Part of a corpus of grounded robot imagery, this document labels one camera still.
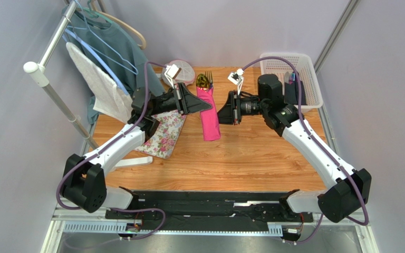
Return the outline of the iridescent gold spoon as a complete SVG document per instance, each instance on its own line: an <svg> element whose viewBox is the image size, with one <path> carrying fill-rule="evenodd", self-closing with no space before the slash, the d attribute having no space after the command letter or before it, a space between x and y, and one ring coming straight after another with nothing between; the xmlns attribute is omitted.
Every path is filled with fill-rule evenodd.
<svg viewBox="0 0 405 253"><path fill-rule="evenodd" d="M205 74L198 74L196 77L196 87L204 91L211 89L211 83Z"/></svg>

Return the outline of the iridescent fork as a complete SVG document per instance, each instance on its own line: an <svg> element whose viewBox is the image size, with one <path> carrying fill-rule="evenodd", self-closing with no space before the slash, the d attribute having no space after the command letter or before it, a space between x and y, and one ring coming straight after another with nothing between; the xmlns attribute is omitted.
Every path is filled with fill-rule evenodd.
<svg viewBox="0 0 405 253"><path fill-rule="evenodd" d="M207 87L208 87L208 89L212 89L213 88L213 75L212 75L212 72L211 71L206 71L205 72L205 77L206 77L206 79L207 79Z"/></svg>

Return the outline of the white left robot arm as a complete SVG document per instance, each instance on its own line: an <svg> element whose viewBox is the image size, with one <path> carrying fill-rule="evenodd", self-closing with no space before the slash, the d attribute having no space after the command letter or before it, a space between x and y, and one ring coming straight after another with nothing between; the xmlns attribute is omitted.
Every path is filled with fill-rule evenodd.
<svg viewBox="0 0 405 253"><path fill-rule="evenodd" d="M154 115L178 111L187 115L211 109L210 103L192 94L183 83L160 96L144 86L134 91L131 118L122 130L93 151L71 155L56 189L58 204L65 209L93 213L100 208L127 210L134 194L123 187L108 187L106 176L128 153L147 142L160 122Z"/></svg>

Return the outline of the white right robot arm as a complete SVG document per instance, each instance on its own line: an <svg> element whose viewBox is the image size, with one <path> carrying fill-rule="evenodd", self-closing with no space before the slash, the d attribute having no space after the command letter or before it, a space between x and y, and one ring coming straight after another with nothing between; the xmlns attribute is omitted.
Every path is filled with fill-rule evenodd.
<svg viewBox="0 0 405 253"><path fill-rule="evenodd" d="M280 203L294 213L321 213L338 223L367 203L372 177L341 159L310 127L298 108L284 101L283 85L275 74L261 75L258 94L230 91L218 111L221 124L237 125L243 116L261 115L266 125L294 146L321 177L327 190L293 190Z"/></svg>

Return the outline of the magenta paper napkin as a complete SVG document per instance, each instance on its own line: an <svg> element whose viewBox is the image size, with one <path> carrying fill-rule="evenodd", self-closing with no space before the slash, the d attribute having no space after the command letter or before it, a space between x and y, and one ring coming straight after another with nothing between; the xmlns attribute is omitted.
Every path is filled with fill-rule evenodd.
<svg viewBox="0 0 405 253"><path fill-rule="evenodd" d="M200 112L204 141L216 141L221 138L219 120L213 97L213 88L204 90L196 87L197 96L211 105L211 109Z"/></svg>

